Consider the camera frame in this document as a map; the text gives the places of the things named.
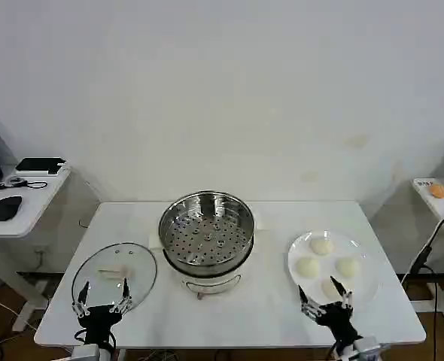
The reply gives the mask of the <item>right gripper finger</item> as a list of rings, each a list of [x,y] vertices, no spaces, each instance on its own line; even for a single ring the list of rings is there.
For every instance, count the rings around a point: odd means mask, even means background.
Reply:
[[[321,306],[314,301],[312,298],[306,295],[302,287],[298,286],[301,311],[309,317],[311,320],[318,320],[323,315],[323,310]]]
[[[334,276],[330,276],[330,282],[332,284],[333,294],[333,301],[330,304],[344,310],[352,311],[354,309],[352,304],[352,291],[347,291],[343,284],[337,281]]]

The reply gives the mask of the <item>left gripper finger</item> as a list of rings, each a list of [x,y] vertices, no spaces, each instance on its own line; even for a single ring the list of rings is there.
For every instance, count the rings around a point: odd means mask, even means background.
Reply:
[[[112,302],[110,308],[111,313],[125,314],[132,308],[132,296],[130,294],[129,283],[127,278],[123,279],[121,286],[121,296],[118,300]]]
[[[84,281],[81,287],[76,288],[75,284],[72,285],[72,310],[76,314],[77,318],[88,316],[90,311],[87,307],[88,291],[90,290],[90,282]]]

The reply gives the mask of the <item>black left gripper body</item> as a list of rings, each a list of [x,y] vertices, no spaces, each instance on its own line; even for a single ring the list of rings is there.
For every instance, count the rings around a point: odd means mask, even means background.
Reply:
[[[79,317],[79,324],[85,330],[84,344],[116,344],[111,328],[122,320],[122,316],[120,310],[112,305],[89,307]]]

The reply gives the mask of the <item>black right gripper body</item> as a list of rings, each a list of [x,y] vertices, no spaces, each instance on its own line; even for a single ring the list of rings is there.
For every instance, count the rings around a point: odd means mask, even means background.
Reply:
[[[333,302],[319,306],[319,315],[315,322],[326,326],[335,339],[336,348],[345,348],[360,338],[351,324],[353,307],[343,302]]]

